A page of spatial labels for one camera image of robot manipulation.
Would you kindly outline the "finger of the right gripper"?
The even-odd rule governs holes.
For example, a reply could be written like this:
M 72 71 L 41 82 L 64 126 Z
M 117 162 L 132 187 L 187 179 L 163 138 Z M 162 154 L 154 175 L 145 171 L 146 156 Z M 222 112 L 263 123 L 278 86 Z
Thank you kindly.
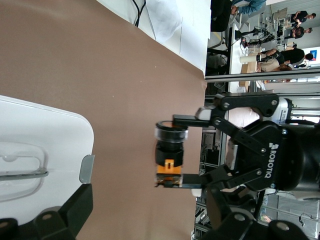
M 225 119 L 225 113 L 236 108 L 252 108 L 263 117 L 271 117 L 279 104 L 279 96 L 269 92 L 224 93 L 217 94 L 210 106 L 200 107 L 194 116 L 174 114 L 175 126 L 209 127 L 213 126 L 237 143 L 249 148 L 258 155 L 266 152 L 266 145 L 261 140 L 241 130 Z
M 219 166 L 214 170 L 202 175 L 183 174 L 181 188 L 183 189 L 205 189 L 206 187 L 216 187 L 218 190 L 232 189 L 252 182 L 262 175 L 260 168 L 252 168 L 244 171 L 233 171 L 227 166 Z

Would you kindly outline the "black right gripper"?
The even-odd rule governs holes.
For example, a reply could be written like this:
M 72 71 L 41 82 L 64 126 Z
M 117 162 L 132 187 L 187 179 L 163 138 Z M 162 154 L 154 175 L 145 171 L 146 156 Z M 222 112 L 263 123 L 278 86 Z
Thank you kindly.
M 238 140 L 227 145 L 225 163 L 242 173 L 260 168 L 261 177 L 246 185 L 254 191 L 275 188 L 291 192 L 297 200 L 320 198 L 320 125 L 297 120 L 293 124 L 254 122 L 243 128 L 266 149 L 257 154 Z

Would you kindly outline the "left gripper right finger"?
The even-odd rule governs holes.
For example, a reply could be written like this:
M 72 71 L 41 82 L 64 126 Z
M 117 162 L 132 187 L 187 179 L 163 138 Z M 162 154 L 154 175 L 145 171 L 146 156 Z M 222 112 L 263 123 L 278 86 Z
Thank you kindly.
M 223 192 L 207 187 L 206 209 L 212 226 L 203 240 L 307 240 L 295 224 L 286 220 L 272 220 L 268 225 L 258 223 L 246 209 L 231 207 Z

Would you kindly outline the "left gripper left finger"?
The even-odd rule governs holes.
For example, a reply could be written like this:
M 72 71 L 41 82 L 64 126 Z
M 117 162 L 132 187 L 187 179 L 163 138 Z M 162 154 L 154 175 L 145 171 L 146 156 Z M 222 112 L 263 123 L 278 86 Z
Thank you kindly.
M 92 210 L 92 184 L 82 184 L 57 211 L 45 211 L 22 225 L 18 225 L 15 218 L 2 218 L 0 238 L 2 240 L 75 240 Z

